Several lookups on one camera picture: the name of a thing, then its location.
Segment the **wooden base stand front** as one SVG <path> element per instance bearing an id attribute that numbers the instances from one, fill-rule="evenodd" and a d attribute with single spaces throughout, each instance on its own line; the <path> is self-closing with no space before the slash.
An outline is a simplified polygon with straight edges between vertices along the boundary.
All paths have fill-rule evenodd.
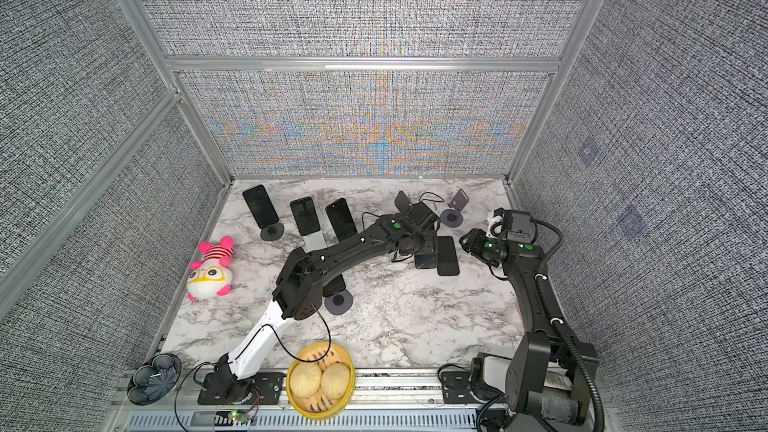
<path id="1" fill-rule="evenodd" d="M 395 197 L 394 205 L 400 213 L 406 213 L 411 207 L 411 201 L 404 191 L 399 191 Z"/>

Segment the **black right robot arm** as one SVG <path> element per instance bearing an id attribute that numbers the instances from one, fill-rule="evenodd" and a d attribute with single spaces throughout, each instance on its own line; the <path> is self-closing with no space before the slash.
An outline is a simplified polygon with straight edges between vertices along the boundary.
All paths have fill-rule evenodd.
<path id="1" fill-rule="evenodd" d="M 465 252 L 490 269 L 502 269 L 520 308 L 525 333 L 507 367 L 501 397 L 512 412 L 532 417 L 547 431 L 555 422 L 582 425 L 589 416 L 592 429 L 603 431 L 606 414 L 596 384 L 595 348 L 580 341 L 568 324 L 549 278 L 549 262 L 564 236 L 556 227 L 544 226 L 557 236 L 547 250 L 489 238 L 480 229 L 460 239 Z"/>

